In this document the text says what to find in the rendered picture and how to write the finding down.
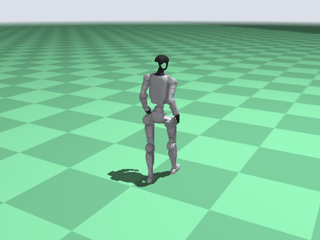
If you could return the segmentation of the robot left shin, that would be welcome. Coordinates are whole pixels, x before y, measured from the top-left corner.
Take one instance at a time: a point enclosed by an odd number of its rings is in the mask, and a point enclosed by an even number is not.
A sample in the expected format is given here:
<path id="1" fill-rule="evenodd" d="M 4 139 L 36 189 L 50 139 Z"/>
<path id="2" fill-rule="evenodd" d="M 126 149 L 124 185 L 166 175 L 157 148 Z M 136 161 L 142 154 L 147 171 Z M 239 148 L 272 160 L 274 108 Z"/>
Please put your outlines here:
<path id="1" fill-rule="evenodd" d="M 147 168 L 148 168 L 148 177 L 151 176 L 151 178 L 153 177 L 153 165 L 154 165 L 154 152 L 152 153 L 148 153 L 147 152 L 147 144 L 145 146 L 145 159 L 146 159 L 146 164 L 147 164 Z"/>

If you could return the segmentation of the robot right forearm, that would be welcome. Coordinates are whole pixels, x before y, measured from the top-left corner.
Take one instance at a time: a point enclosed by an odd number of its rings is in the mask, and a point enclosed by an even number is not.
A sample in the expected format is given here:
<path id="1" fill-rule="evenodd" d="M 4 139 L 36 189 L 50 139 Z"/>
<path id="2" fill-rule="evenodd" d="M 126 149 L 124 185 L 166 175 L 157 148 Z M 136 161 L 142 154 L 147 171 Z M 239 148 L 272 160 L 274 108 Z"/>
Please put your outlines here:
<path id="1" fill-rule="evenodd" d="M 172 98 L 171 103 L 172 104 L 169 105 L 169 108 L 171 109 L 174 117 L 176 117 L 177 115 L 180 115 L 174 98 Z"/>

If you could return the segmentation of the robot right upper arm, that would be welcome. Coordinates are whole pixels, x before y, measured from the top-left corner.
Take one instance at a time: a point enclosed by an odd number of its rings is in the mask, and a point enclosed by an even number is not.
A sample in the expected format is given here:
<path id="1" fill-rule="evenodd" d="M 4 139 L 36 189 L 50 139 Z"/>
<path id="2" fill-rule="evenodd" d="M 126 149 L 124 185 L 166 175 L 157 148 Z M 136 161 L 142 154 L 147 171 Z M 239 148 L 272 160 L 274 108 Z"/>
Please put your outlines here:
<path id="1" fill-rule="evenodd" d="M 168 105 L 172 105 L 172 98 L 174 97 L 178 81 L 176 79 L 168 76 L 167 82 L 169 84 L 169 87 L 168 87 L 168 96 L 166 99 L 166 103 Z"/>

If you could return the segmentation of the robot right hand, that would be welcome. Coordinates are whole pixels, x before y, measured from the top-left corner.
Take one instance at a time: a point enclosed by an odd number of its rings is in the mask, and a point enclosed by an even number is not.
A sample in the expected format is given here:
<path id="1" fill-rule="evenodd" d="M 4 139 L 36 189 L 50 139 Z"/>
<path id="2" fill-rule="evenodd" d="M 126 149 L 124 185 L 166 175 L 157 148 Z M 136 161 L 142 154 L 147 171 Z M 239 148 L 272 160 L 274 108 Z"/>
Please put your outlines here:
<path id="1" fill-rule="evenodd" d="M 179 117 L 179 115 L 176 115 L 174 118 L 176 118 L 175 120 L 176 120 L 176 125 L 180 122 L 180 117 Z"/>

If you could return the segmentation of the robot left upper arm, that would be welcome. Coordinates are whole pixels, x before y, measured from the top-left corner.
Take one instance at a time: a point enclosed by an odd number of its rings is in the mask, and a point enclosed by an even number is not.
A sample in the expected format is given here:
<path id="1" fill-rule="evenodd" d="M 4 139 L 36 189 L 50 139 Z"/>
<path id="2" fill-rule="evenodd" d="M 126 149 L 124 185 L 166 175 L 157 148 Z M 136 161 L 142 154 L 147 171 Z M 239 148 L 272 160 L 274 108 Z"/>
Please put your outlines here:
<path id="1" fill-rule="evenodd" d="M 147 99 L 148 94 L 146 93 L 148 87 L 149 87 L 149 78 L 151 74 L 145 74 L 143 77 L 143 83 L 141 86 L 141 92 L 139 94 L 139 97 L 142 99 Z"/>

